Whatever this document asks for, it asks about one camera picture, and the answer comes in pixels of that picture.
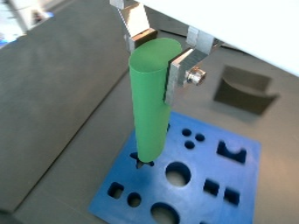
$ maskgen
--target square hole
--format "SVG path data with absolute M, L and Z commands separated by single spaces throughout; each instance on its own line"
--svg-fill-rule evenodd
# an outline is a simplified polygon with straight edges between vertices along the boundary
M 239 192 L 227 188 L 225 192 L 225 200 L 237 206 L 239 204 Z
M 119 183 L 114 182 L 107 190 L 107 195 L 118 200 L 124 189 L 126 188 Z
M 205 186 L 203 186 L 203 191 L 206 193 L 213 194 L 214 196 L 218 196 L 219 189 L 221 189 L 221 185 L 215 181 L 213 181 L 210 179 L 206 179 Z

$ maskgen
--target green cylinder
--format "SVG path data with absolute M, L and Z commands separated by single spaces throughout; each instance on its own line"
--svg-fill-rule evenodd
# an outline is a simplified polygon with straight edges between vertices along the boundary
M 170 60 L 182 52 L 181 43 L 159 38 L 144 43 L 130 57 L 138 157 L 144 163 L 163 152 L 171 107 L 165 103 Z

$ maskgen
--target gray tabletop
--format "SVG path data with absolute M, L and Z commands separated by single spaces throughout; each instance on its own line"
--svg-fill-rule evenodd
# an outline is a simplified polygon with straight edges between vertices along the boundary
M 119 43 L 114 32 L 110 35 L 108 44 Z M 118 55 L 119 48 L 111 51 Z M 279 93 L 281 97 L 262 116 L 213 100 L 225 66 L 274 79 L 269 92 Z M 103 67 L 103 73 L 108 69 L 114 67 Z M 209 72 L 205 84 L 190 86 L 178 95 L 173 110 L 262 143 L 255 223 L 298 223 L 299 79 L 246 53 L 225 48 L 205 60 L 203 70 Z M 118 71 L 119 76 L 124 71 L 126 68 Z M 15 211 L 19 221 L 24 224 L 106 223 L 88 212 L 88 206 L 132 129 L 131 87 L 124 75 Z

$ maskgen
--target large round hole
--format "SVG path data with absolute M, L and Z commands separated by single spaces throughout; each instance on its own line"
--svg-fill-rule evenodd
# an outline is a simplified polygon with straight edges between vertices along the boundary
M 171 206 L 165 203 L 155 203 L 151 214 L 158 224 L 179 224 L 181 216 Z
M 186 142 L 185 142 L 185 147 L 186 147 L 189 150 L 193 150 L 194 147 L 195 147 L 194 142 L 193 142 L 193 141 L 186 141 Z
M 191 132 L 190 129 L 183 129 L 183 130 L 182 130 L 182 134 L 183 134 L 186 137 L 189 137 L 189 136 L 193 134 L 193 132 Z
M 198 135 L 195 136 L 195 139 L 197 139 L 199 142 L 203 142 L 205 139 L 206 139 L 206 137 L 205 137 L 203 134 L 198 134 Z
M 142 203 L 142 197 L 136 192 L 131 192 L 127 196 L 127 204 L 131 207 L 139 207 Z
M 171 163 L 166 168 L 166 177 L 174 186 L 186 186 L 191 181 L 191 170 L 183 163 Z

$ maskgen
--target blue foam board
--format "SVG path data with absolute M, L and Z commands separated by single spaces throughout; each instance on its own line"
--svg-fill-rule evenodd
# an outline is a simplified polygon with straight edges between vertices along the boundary
M 134 132 L 88 210 L 116 224 L 156 223 L 158 207 L 174 223 L 253 223 L 259 154 L 258 141 L 173 112 L 163 154 L 139 163 Z M 171 183 L 171 172 L 186 185 Z

